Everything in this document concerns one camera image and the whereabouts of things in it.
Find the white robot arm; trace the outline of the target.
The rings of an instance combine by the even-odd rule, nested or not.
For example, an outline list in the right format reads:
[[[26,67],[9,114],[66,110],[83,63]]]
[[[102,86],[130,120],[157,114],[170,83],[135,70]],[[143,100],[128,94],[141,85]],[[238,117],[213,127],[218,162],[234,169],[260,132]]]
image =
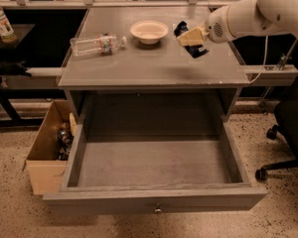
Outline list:
[[[226,43],[246,36],[289,33],[298,41],[298,0],[239,0],[212,12],[177,40],[182,47],[206,40]]]

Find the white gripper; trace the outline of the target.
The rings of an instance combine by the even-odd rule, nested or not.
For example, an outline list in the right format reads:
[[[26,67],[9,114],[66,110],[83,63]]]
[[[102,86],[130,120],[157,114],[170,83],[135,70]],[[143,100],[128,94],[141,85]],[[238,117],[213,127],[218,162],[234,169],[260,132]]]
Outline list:
[[[195,27],[183,34],[177,40],[182,47],[202,45],[207,38],[214,43],[226,43],[234,39],[228,27],[228,6],[223,6],[212,12],[204,27]]]

